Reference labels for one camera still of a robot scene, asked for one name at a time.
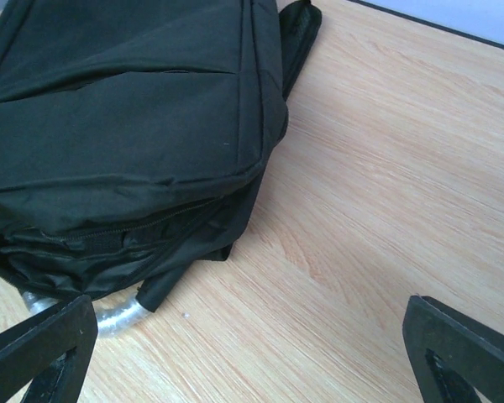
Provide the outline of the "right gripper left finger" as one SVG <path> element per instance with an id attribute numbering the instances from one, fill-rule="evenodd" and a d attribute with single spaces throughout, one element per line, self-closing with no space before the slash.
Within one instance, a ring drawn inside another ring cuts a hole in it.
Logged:
<path id="1" fill-rule="evenodd" d="M 97 340 L 89 296 L 62 301 L 0 333 L 0 402 L 76 402 Z"/>

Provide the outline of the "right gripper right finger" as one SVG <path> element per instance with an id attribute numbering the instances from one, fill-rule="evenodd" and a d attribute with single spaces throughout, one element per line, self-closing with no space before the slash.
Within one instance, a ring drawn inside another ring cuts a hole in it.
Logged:
<path id="1" fill-rule="evenodd" d="M 504 335 L 431 296 L 411 296 L 402 336 L 425 402 L 504 402 Z"/>

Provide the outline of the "black student bag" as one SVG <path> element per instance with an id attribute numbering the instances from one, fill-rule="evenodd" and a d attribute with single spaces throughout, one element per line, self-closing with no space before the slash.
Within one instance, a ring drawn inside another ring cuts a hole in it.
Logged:
<path id="1" fill-rule="evenodd" d="M 247 227 L 322 22 L 309 1 L 10 1 L 0 277 L 156 310 Z"/>

